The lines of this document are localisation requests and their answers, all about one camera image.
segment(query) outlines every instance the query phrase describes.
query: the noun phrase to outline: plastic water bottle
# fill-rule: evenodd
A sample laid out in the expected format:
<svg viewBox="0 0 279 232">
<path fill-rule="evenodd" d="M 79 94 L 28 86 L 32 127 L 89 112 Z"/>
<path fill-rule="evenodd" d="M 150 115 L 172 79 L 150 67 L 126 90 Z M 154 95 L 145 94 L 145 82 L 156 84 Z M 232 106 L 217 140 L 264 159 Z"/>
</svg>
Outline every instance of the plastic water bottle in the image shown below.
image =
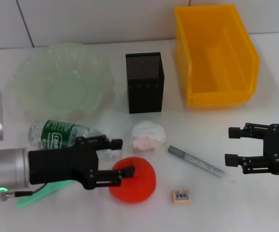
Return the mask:
<svg viewBox="0 0 279 232">
<path fill-rule="evenodd" d="M 78 124 L 36 120 L 29 128 L 28 140 L 37 149 L 57 149 L 74 145 L 77 137 L 94 137 L 101 132 Z"/>
</svg>

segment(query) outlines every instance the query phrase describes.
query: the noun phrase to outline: red sponge ball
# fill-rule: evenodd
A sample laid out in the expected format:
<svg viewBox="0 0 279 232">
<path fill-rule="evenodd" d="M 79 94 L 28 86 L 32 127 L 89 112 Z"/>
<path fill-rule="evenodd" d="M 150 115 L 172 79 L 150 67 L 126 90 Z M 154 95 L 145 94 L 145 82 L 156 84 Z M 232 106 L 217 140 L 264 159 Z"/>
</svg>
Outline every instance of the red sponge ball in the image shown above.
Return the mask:
<svg viewBox="0 0 279 232">
<path fill-rule="evenodd" d="M 148 199 L 156 185 L 155 172 L 151 164 L 139 157 L 129 157 L 118 161 L 113 169 L 134 166 L 133 178 L 122 179 L 120 187 L 110 187 L 110 193 L 126 203 L 139 203 Z"/>
</svg>

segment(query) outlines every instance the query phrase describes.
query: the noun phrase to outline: silver marker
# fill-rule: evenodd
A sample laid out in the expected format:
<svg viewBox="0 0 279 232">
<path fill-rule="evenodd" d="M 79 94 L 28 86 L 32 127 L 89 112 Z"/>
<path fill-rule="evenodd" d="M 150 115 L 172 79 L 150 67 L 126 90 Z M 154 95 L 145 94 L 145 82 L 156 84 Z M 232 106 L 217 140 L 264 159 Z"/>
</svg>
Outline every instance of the silver marker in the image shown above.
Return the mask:
<svg viewBox="0 0 279 232">
<path fill-rule="evenodd" d="M 219 168 L 216 168 L 215 166 L 206 163 L 205 161 L 200 160 L 199 158 L 192 156 L 184 151 L 181 151 L 173 146 L 169 146 L 168 152 L 172 153 L 175 156 L 178 156 L 179 158 L 182 158 L 190 163 L 195 164 L 196 166 L 205 169 L 213 174 L 215 174 L 218 177 L 223 177 L 224 176 L 224 171 L 222 171 Z"/>
</svg>

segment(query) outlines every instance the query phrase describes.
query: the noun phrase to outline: yellow plastic bin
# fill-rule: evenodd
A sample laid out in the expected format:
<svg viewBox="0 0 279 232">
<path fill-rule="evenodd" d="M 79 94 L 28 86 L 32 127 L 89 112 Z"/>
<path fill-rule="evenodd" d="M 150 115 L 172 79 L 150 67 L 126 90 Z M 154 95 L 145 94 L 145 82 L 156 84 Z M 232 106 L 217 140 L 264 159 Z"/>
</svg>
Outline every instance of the yellow plastic bin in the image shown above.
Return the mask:
<svg viewBox="0 0 279 232">
<path fill-rule="evenodd" d="M 230 5 L 176 7 L 176 59 L 187 105 L 232 105 L 256 91 L 260 58 Z"/>
</svg>

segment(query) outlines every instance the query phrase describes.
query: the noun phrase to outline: green plastic strip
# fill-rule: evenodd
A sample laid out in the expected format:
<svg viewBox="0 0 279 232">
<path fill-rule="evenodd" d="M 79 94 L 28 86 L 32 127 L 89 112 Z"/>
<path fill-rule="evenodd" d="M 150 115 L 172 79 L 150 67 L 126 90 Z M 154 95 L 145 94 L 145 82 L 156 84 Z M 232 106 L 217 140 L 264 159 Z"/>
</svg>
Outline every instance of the green plastic strip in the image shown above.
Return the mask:
<svg viewBox="0 0 279 232">
<path fill-rule="evenodd" d="M 73 182 L 74 182 L 73 180 L 66 180 L 66 181 L 48 183 L 44 188 L 42 188 L 40 191 L 34 193 L 32 196 L 21 197 L 16 202 L 16 207 L 19 209 L 22 209 L 34 202 L 37 202 L 41 198 L 59 190 L 65 186 L 72 184 Z"/>
</svg>

